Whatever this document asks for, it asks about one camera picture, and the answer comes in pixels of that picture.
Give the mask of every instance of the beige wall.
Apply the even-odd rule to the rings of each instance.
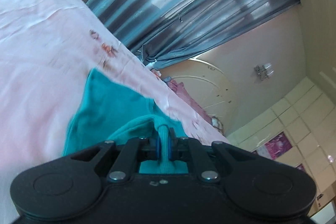
[[[336,103],[336,0],[301,0],[307,75]]]
[[[253,151],[282,131],[293,148],[276,161],[293,167],[303,164],[315,180],[318,194],[330,191],[336,181],[336,108],[307,77],[228,139],[239,148]]]

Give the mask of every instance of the bed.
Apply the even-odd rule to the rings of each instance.
[[[17,217],[9,188],[62,155],[92,68],[153,98],[203,144],[227,139],[130,53],[81,0],[0,0],[0,223]],[[110,56],[107,47],[116,50]]]

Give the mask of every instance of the bed sheet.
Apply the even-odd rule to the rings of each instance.
[[[0,0],[0,30],[0,223],[18,216],[9,195],[14,177],[62,155],[68,122],[92,68],[153,98],[166,115],[182,122],[188,136],[205,145],[227,142],[82,0]],[[109,47],[117,50],[115,56]]]

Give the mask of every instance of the teal shirt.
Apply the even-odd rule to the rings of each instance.
[[[70,121],[63,155],[69,155],[105,140],[125,144],[134,137],[150,137],[156,130],[161,140],[161,158],[141,163],[140,173],[188,173],[185,162],[168,160],[168,132],[186,136],[182,124],[166,116],[153,99],[111,82],[93,69],[86,81],[82,103]]]

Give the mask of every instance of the pink blanket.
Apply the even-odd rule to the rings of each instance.
[[[68,122],[94,67],[154,98],[166,115],[182,122],[188,136],[206,145],[227,142],[157,80],[82,0],[0,0],[0,29],[0,223],[17,217],[9,195],[14,177],[61,156]]]

